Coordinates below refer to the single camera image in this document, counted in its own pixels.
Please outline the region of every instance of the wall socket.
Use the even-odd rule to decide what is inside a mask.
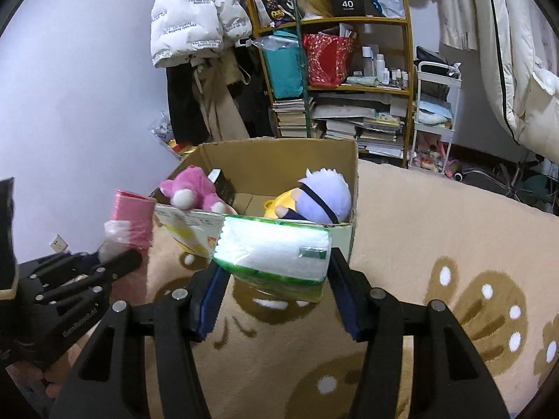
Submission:
[[[54,238],[54,241],[50,243],[50,247],[52,247],[52,250],[55,252],[64,252],[68,249],[68,244],[66,244],[66,241],[63,240],[60,235],[57,235],[57,237]]]

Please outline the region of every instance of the red gift bag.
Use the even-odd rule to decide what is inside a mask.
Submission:
[[[305,35],[308,84],[311,86],[339,86],[347,74],[346,63],[356,40],[323,33]]]

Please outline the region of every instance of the white dot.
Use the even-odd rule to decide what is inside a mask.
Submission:
[[[520,332],[513,332],[509,339],[509,349],[513,353],[520,347],[521,345],[521,333]]]
[[[439,274],[439,282],[442,286],[446,287],[451,282],[451,277],[451,270],[448,268],[448,266],[444,266],[441,269],[441,273]]]
[[[550,363],[553,358],[555,357],[555,352],[557,351],[557,342],[555,340],[553,340],[553,342],[551,342],[548,346],[547,346],[547,352],[546,352],[546,362]]]
[[[333,376],[323,376],[318,380],[317,389],[323,396],[331,394],[336,390],[337,381]]]
[[[259,306],[267,307],[273,310],[287,310],[289,305],[285,301],[270,301],[269,299],[252,298],[253,302],[256,302]]]
[[[491,287],[491,285],[489,284],[485,284],[483,287],[481,287],[481,293],[483,294],[485,299],[491,299],[491,297],[493,296],[493,287]]]
[[[512,306],[509,310],[509,316],[512,319],[518,319],[522,315],[522,310],[520,306]]]
[[[194,260],[195,260],[194,255],[190,253],[184,257],[184,264],[191,265],[192,263],[194,263]]]

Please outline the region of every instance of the screw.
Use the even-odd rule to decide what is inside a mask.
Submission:
[[[446,305],[444,304],[444,302],[440,301],[439,299],[434,299],[434,301],[431,301],[431,307],[437,312],[442,312],[446,309]]]
[[[115,312],[122,312],[126,308],[126,301],[117,301],[112,305]]]
[[[186,291],[184,288],[177,288],[172,294],[171,296],[174,299],[185,299],[186,296],[188,296],[188,291]]]
[[[373,288],[369,293],[373,299],[384,299],[386,298],[386,292],[382,288]]]

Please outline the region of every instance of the white cart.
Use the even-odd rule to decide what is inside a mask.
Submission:
[[[425,171],[425,172],[429,172],[429,173],[444,175],[444,172],[445,172],[446,167],[447,167],[447,162],[448,162],[448,154],[451,150],[452,138],[454,137],[454,133],[455,133],[455,126],[456,126],[456,120],[457,120],[456,113],[457,113],[458,105],[459,105],[459,102],[460,102],[460,88],[462,87],[462,74],[459,75],[459,78],[453,79],[453,78],[450,78],[450,77],[445,76],[445,75],[438,75],[438,74],[431,74],[429,72],[424,72],[423,69],[426,66],[436,66],[438,68],[446,68],[448,70],[451,69],[450,66],[440,64],[440,63],[433,63],[431,61],[421,61],[421,63],[416,68],[416,74],[417,74],[417,78],[418,78],[418,92],[417,92],[417,97],[416,97],[416,101],[415,101],[416,102],[416,111],[415,111],[415,114],[414,114],[414,140],[413,140],[413,144],[412,144],[412,150],[410,151],[410,155],[409,155],[408,166],[409,166],[410,169],[421,170],[421,171]],[[421,82],[422,81],[433,82],[433,83],[441,83],[442,85],[448,85],[448,86],[451,86],[451,87],[454,87],[454,88],[458,89],[457,90],[457,97],[456,97],[456,104],[454,105],[454,108],[451,109],[452,120],[451,120],[450,128],[440,127],[440,126],[431,126],[431,125],[422,124],[422,123],[419,122],[419,117],[418,116],[419,116],[420,113],[423,113],[422,110],[420,110],[420,108],[419,108],[419,103],[420,103],[420,98],[421,98]],[[431,133],[431,134],[439,135],[441,137],[441,141],[448,143],[447,149],[445,150],[445,153],[444,153],[442,170],[440,172],[434,172],[434,171],[423,169],[423,168],[416,167],[415,165],[413,165],[416,150],[417,150],[416,143],[417,143],[418,132],[428,132],[428,133]]]

